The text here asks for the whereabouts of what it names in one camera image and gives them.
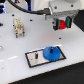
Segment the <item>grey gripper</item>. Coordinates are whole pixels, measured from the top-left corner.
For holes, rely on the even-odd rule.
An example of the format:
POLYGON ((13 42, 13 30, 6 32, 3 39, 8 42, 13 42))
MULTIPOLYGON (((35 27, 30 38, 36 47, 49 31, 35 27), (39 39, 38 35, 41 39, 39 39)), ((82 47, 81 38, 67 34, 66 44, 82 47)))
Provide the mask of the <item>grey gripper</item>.
MULTIPOLYGON (((67 1, 67 0, 53 0, 49 2, 49 9, 52 18, 66 17, 65 24, 67 28, 71 28, 72 19, 69 16, 76 16, 82 6, 80 0, 67 1)), ((53 29, 58 30, 60 20, 56 19, 53 29)))

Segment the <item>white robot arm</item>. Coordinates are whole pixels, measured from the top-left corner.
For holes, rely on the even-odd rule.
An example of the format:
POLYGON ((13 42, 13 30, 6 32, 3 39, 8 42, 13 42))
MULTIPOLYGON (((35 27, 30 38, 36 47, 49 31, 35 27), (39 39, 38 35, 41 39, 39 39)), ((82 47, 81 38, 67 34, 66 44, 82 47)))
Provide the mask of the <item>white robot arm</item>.
POLYGON ((72 27, 73 20, 81 8, 80 0, 53 0, 49 2, 53 29, 62 30, 72 27))

